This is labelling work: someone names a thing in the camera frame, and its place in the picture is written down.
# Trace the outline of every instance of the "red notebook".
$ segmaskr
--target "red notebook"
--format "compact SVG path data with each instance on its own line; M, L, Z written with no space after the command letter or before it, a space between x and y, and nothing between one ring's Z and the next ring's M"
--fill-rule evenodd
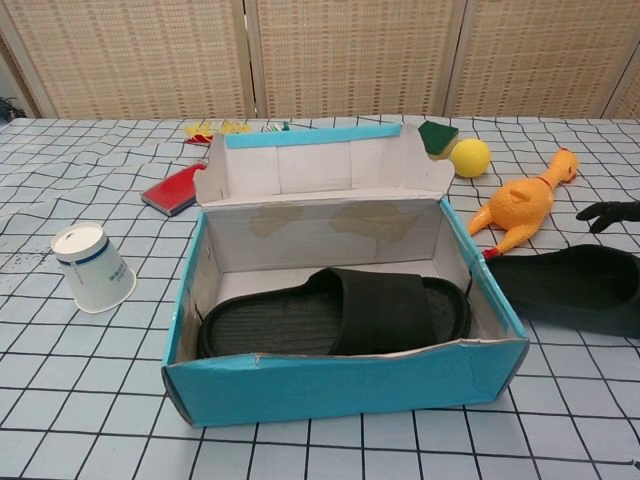
M196 170L204 170L205 164L196 163L143 192L142 201L161 211L168 217L181 212L196 201L193 175Z

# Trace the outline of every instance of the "paper cup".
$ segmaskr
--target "paper cup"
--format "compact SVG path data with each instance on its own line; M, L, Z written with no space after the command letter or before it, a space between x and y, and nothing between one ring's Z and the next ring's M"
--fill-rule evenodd
M109 310L122 303L136 286L135 273L97 223L65 228L51 240L51 249L82 311Z

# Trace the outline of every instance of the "checkered tablecloth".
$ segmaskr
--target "checkered tablecloth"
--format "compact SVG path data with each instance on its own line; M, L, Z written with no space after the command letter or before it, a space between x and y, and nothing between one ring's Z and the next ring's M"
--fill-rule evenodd
M424 117L286 120L317 128ZM165 395L160 359L198 209L167 219L140 192L206 158L206 147L183 143L189 123L16 120L0 131L0 477L640 479L640 342L526 319L531 349L493 404L187 426ZM493 152L486 175L451 186L465 222L496 187L540 173L564 146L580 158L578 178L557 189L552 215L514 253L590 242L640 253L640 224L594 236L575 220L594 201L640 199L638 121L452 123ZM49 249L79 220L103 224L138 272L133 295L99 315L77 310ZM476 241L489 247L500 235Z

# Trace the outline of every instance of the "slide sandal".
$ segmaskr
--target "slide sandal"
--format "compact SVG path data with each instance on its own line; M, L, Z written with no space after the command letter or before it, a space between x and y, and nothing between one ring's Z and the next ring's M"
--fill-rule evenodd
M640 337L640 269L630 253L578 245L487 266L523 317L603 335Z
M464 337L470 319L448 280L325 268L304 285L216 306L200 327L198 356L400 352Z

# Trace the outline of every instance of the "sponge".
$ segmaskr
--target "sponge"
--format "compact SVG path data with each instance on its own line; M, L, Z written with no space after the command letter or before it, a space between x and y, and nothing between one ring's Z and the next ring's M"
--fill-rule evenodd
M440 123L426 121L418 128L422 143L433 160L447 158L458 140L458 129Z

